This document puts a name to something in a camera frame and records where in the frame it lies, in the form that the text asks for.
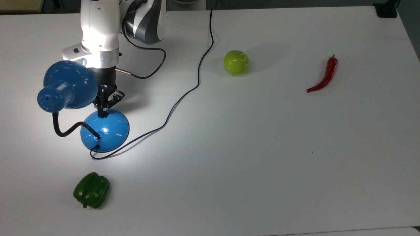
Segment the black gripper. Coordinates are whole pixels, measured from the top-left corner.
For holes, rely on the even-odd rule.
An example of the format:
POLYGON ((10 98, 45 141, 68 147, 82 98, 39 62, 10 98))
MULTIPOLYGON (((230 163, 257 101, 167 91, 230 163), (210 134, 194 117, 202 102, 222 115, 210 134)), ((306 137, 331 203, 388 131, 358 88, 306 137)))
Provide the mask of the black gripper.
POLYGON ((110 68, 89 68, 96 79, 98 87, 94 105, 96 106, 97 116, 99 118, 106 116, 104 109, 107 108, 107 103, 108 108, 112 108, 125 97, 123 92, 117 90, 115 69, 115 66, 110 68))

